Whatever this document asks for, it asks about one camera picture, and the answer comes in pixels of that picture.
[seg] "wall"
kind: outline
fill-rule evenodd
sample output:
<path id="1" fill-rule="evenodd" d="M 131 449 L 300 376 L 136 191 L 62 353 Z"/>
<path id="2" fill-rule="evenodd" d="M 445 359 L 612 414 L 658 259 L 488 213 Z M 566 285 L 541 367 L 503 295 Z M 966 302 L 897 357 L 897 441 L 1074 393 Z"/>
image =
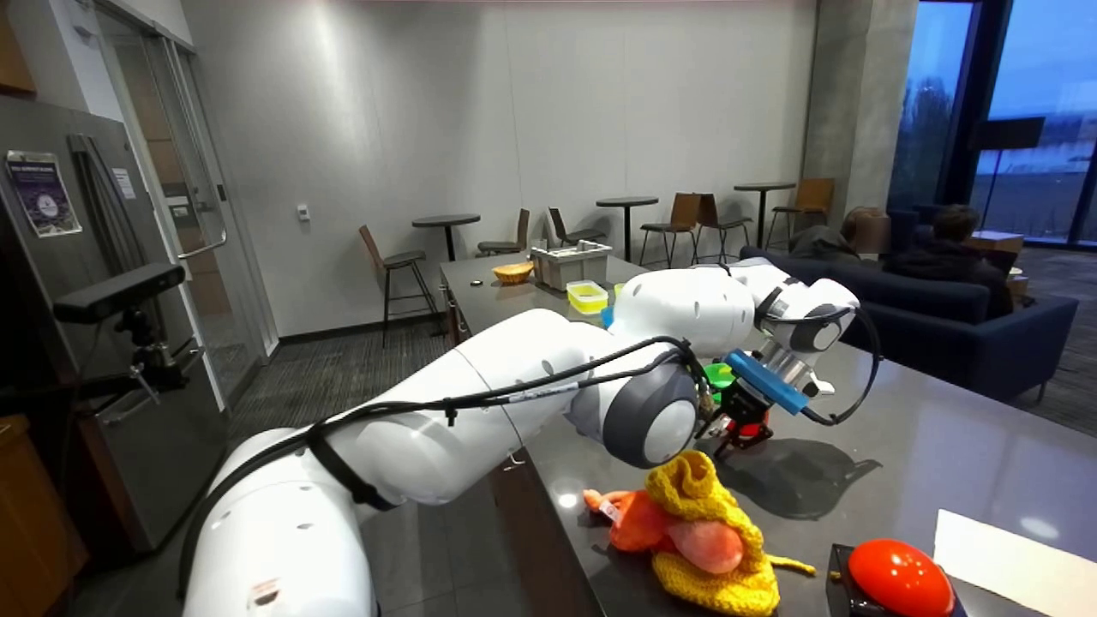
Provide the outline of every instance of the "wall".
<path id="1" fill-rule="evenodd" d="M 471 249 L 512 233 L 517 206 L 541 225 L 597 197 L 728 202 L 735 181 L 800 174 L 814 0 L 187 9 L 280 335 L 380 321 L 361 223 L 438 259 L 416 217 L 481 213 L 458 231 Z M 639 210 L 636 225 L 661 217 Z"/>
<path id="2" fill-rule="evenodd" d="M 821 0 L 802 174 L 838 177 L 841 217 L 889 206 L 918 0 Z"/>
<path id="3" fill-rule="evenodd" d="M 148 29 L 161 31 L 166 37 L 193 45 L 193 23 L 187 21 L 180 0 L 109 0 L 109 5 L 144 21 Z"/>
<path id="4" fill-rule="evenodd" d="M 123 120 L 101 56 L 92 7 L 76 0 L 11 0 L 6 18 L 33 77 L 33 98 Z"/>

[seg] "white paper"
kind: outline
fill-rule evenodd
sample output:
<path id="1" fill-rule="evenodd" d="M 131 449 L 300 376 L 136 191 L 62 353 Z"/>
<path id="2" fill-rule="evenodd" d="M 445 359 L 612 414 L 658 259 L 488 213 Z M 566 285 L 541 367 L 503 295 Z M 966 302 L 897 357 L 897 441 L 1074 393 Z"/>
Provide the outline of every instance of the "white paper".
<path id="1" fill-rule="evenodd" d="M 935 510 L 933 560 L 954 576 L 1053 617 L 1097 615 L 1097 561 Z"/>

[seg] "wooden panel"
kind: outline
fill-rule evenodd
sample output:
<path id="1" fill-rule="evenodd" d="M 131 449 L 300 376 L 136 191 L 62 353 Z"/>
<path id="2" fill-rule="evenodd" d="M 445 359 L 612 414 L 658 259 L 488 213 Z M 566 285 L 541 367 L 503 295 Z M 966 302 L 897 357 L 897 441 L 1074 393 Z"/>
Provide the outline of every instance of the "wooden panel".
<path id="1" fill-rule="evenodd" d="M 15 42 L 6 15 L 0 15 L 0 94 L 33 97 L 33 78 L 28 73 L 28 63 L 20 56 L 16 42 Z"/>
<path id="2" fill-rule="evenodd" d="M 87 561 L 87 547 L 28 439 L 20 414 L 0 417 L 0 615 L 47 615 Z"/>

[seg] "white wall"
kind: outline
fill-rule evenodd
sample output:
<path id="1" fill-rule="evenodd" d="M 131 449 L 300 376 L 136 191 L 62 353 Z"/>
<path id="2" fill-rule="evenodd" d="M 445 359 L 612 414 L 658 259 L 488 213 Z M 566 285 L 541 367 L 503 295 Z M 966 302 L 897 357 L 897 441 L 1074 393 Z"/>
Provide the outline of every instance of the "white wall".
<path id="1" fill-rule="evenodd" d="M 92 7 L 76 0 L 11 0 L 6 18 L 33 77 L 33 98 L 119 120 L 101 50 Z"/>
<path id="2" fill-rule="evenodd" d="M 472 210 L 464 249 L 597 197 L 796 177 L 814 0 L 187 5 L 207 105 L 277 330 L 380 321 L 358 242 L 428 246 L 416 217 Z M 294 223 L 294 202 L 316 210 Z"/>
<path id="3" fill-rule="evenodd" d="M 109 5 L 136 21 L 150 23 L 166 37 L 193 45 L 193 23 L 187 21 L 180 0 L 109 0 Z"/>

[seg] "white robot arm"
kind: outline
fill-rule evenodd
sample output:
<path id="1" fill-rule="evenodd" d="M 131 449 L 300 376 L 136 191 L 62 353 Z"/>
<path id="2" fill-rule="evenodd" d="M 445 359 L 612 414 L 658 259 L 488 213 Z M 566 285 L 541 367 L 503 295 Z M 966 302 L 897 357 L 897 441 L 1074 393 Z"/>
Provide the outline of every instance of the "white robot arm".
<path id="1" fill-rule="evenodd" d="M 697 353 L 767 331 L 762 370 L 800 387 L 853 311 L 847 289 L 805 289 L 767 259 L 641 275 L 612 330 L 522 311 L 365 409 L 243 441 L 187 542 L 187 617 L 368 617 L 365 516 L 449 503 L 559 414 L 632 466 L 665 464 L 700 425 Z"/>

